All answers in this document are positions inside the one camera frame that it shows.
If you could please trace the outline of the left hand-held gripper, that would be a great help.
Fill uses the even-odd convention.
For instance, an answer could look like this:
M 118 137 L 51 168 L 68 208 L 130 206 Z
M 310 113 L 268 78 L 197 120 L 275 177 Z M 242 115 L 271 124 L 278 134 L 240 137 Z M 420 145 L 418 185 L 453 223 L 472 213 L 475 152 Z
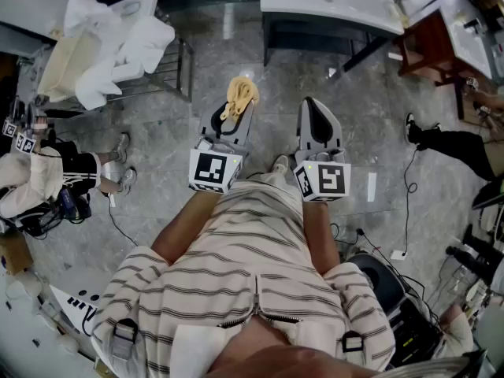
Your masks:
M 227 194 L 243 169 L 248 152 L 243 147 L 249 134 L 254 101 L 251 100 L 238 120 L 221 119 L 227 101 L 222 98 L 201 116 L 197 144 L 190 152 L 189 188 Z

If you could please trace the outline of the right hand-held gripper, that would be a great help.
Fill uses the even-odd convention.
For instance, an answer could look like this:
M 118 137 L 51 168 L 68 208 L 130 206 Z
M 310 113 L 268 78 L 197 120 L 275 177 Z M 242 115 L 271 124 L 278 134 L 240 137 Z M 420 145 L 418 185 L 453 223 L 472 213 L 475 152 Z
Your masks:
M 322 102 L 305 97 L 298 108 L 297 136 L 301 149 L 310 149 L 313 141 L 325 148 L 341 147 L 341 125 Z M 298 150 L 293 173 L 304 202 L 331 202 L 350 193 L 351 164 L 345 150 Z

